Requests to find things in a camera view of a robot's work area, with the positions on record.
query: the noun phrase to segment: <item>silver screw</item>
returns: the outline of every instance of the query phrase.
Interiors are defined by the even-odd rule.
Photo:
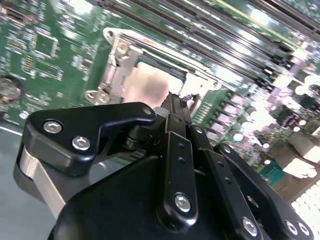
[[[148,115],[152,114],[152,111],[148,107],[144,107],[142,108],[142,110],[144,111],[145,114],[148,114]]]
[[[309,7],[310,7],[311,10],[317,10],[318,9],[318,6],[316,4],[314,4],[314,3],[312,3],[312,4],[309,3]]]
[[[242,225],[244,229],[253,237],[256,237],[258,235],[257,227],[254,225],[254,223],[247,217],[242,218]]]
[[[227,146],[223,146],[223,150],[225,150],[228,154],[231,153],[230,148]]]
[[[56,121],[47,121],[43,124],[43,129],[48,133],[57,134],[61,132],[62,126]]]
[[[90,148],[90,141],[88,138],[84,136],[76,136],[72,140],[72,146],[75,149],[81,150],[81,151],[86,151]]]
[[[305,225],[303,225],[301,222],[298,222],[298,225],[299,225],[301,231],[302,231],[305,235],[307,235],[307,236],[310,235],[310,232],[309,232],[308,228],[307,228]]]
[[[92,94],[92,92],[89,92],[86,95],[89,99],[94,99],[94,95]]]
[[[198,126],[196,126],[195,127],[195,130],[198,132],[198,133],[200,133],[200,134],[202,134],[204,131],[202,131],[202,129],[200,128],[200,127],[198,127]]]
[[[128,51],[128,47],[129,46],[127,44],[121,42],[121,43],[119,43],[119,45],[116,48],[116,50],[119,52],[119,54],[125,55],[127,53],[127,51]]]
[[[298,230],[291,222],[285,220],[285,224],[293,235],[298,235]]]
[[[177,194],[174,198],[175,205],[180,209],[180,211],[187,213],[191,209],[191,204],[189,199],[182,194]]]
[[[110,102],[110,97],[106,93],[101,93],[99,100],[100,100],[100,102],[105,104],[105,103]]]

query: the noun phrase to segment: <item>capacitor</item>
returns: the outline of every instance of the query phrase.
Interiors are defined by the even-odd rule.
[[[290,125],[290,129],[294,132],[299,132],[301,130],[301,127],[298,126],[298,124],[294,123],[294,124]]]
[[[270,147],[270,144],[268,143],[267,139],[262,134],[259,134],[258,136],[256,136],[256,138],[258,139],[259,143],[262,145],[264,149],[268,149]]]
[[[300,98],[299,104],[307,110],[310,111],[318,111],[320,108],[320,104],[313,97],[303,94]]]
[[[259,151],[260,161],[264,165],[269,165],[272,161],[264,151]]]
[[[250,126],[250,124],[251,123],[245,117],[240,117],[238,119],[238,125],[243,129],[247,129]]]
[[[258,111],[253,106],[248,107],[245,112],[253,120],[257,119],[259,116]]]
[[[299,125],[299,126],[304,126],[306,125],[307,121],[304,120],[301,116],[297,116],[295,122]]]
[[[234,142],[241,142],[244,139],[244,135],[238,130],[232,130],[229,132],[230,138]]]
[[[25,88],[22,82],[14,76],[0,76],[0,100],[4,102],[13,102],[25,94]]]

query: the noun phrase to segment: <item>black plastic bracket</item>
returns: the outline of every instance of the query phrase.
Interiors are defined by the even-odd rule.
[[[65,174],[79,176],[89,171],[102,150],[100,143],[127,127],[151,125],[156,118],[155,112],[141,102],[37,111],[26,120],[22,144],[33,157]],[[48,121],[58,122],[62,130],[47,132],[44,124]],[[72,145],[77,136],[89,140],[89,149]]]
[[[209,178],[216,198],[214,204],[220,209],[221,222],[228,239],[262,240],[263,236],[225,158],[214,152],[205,132],[192,124],[189,126],[193,151],[201,159],[206,176]],[[251,232],[245,229],[245,221]]]
[[[157,206],[159,220],[173,232],[186,232],[198,218],[198,202],[191,142],[184,120],[166,117]]]
[[[231,147],[218,144],[214,151],[224,156],[242,193],[257,204],[261,223],[271,239],[313,239],[308,225]]]

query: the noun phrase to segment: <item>screw hole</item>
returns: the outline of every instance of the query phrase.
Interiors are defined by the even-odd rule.
[[[183,157],[178,157],[178,161],[181,164],[185,164],[186,163],[186,160]]]
[[[113,38],[113,36],[114,36],[114,32],[113,31],[108,31],[107,33],[108,33],[108,37],[109,38]]]
[[[182,122],[181,118],[178,117],[178,116],[174,116],[174,120],[175,120],[176,122],[178,122],[178,123],[181,123],[181,122]]]
[[[155,138],[153,140],[153,145],[158,145],[160,143],[160,139],[159,138]]]
[[[220,161],[218,161],[218,164],[219,164],[219,166],[222,167],[222,168],[225,166],[225,165],[224,165],[222,162],[220,162]]]
[[[232,181],[228,177],[225,177],[224,180],[226,181],[227,184],[229,185],[232,184]]]
[[[225,150],[228,154],[231,153],[230,148],[227,146],[223,146],[223,150]]]
[[[256,203],[256,201],[251,196],[246,196],[246,198],[249,200],[250,203],[252,203],[257,209],[259,208],[259,205]]]

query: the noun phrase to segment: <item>black capacitor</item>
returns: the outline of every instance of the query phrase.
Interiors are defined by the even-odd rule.
[[[259,134],[256,138],[264,149],[268,149],[270,147],[268,140],[262,134]]]
[[[264,151],[259,151],[260,162],[264,165],[269,165],[272,161]]]
[[[300,97],[299,104],[304,109],[311,110],[311,111],[318,111],[320,108],[320,104],[317,102],[317,100],[315,100],[313,97],[311,97],[307,94],[303,94]]]

